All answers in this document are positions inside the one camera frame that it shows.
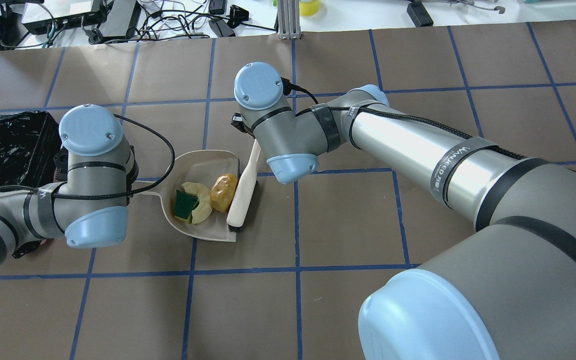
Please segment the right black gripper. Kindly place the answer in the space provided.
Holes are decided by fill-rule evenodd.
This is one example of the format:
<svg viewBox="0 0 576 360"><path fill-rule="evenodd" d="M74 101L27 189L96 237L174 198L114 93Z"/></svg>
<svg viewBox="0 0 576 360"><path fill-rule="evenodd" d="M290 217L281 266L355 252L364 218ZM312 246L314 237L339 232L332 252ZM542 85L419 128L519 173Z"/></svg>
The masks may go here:
<svg viewBox="0 0 576 360"><path fill-rule="evenodd" d="M239 112L234 112L233 116L231 117L231 126L233 126L239 132L248 134L251 137L254 137L253 130L246 125L242 114Z"/></svg>

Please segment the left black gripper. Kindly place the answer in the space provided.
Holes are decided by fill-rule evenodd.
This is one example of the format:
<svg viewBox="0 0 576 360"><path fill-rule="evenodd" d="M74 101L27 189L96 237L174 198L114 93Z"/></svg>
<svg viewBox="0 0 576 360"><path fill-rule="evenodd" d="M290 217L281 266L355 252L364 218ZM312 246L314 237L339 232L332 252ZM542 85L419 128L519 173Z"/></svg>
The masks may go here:
<svg viewBox="0 0 576 360"><path fill-rule="evenodd" d="M67 179L68 154L66 148L60 148L54 158L54 178L52 182L64 182ZM23 256L36 251L43 246L48 239L34 240L21 245L12 253L12 258L20 259Z"/></svg>

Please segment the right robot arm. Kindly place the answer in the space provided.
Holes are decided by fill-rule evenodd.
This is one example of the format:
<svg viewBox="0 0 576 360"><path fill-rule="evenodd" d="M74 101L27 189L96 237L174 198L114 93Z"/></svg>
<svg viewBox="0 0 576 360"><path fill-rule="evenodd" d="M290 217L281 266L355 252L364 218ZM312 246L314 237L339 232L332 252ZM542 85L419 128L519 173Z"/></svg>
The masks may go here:
<svg viewBox="0 0 576 360"><path fill-rule="evenodd" d="M391 109L372 84L300 114L284 85L254 62L233 90L233 125L280 183L347 142L473 222L473 235L365 299L367 360L576 360L576 171Z"/></svg>

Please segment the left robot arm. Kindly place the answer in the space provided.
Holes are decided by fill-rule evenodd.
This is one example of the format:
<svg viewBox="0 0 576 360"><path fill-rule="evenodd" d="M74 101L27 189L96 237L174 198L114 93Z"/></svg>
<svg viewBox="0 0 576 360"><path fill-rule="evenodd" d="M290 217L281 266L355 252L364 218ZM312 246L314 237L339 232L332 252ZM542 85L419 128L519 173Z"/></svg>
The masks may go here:
<svg viewBox="0 0 576 360"><path fill-rule="evenodd" d="M65 239L74 249L123 242L130 174L138 170L121 121L100 105L78 105L58 124L66 180L0 189L0 266L28 244Z"/></svg>

